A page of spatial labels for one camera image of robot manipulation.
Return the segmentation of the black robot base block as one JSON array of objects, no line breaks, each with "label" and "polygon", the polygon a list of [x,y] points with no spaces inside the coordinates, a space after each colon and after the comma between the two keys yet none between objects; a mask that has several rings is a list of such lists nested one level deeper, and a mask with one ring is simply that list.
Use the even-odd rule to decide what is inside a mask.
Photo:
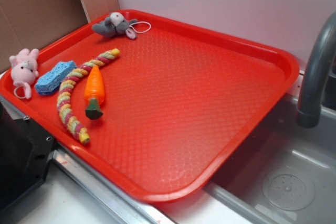
[{"label": "black robot base block", "polygon": [[55,138],[33,119],[13,119],[1,105],[1,213],[46,180]]}]

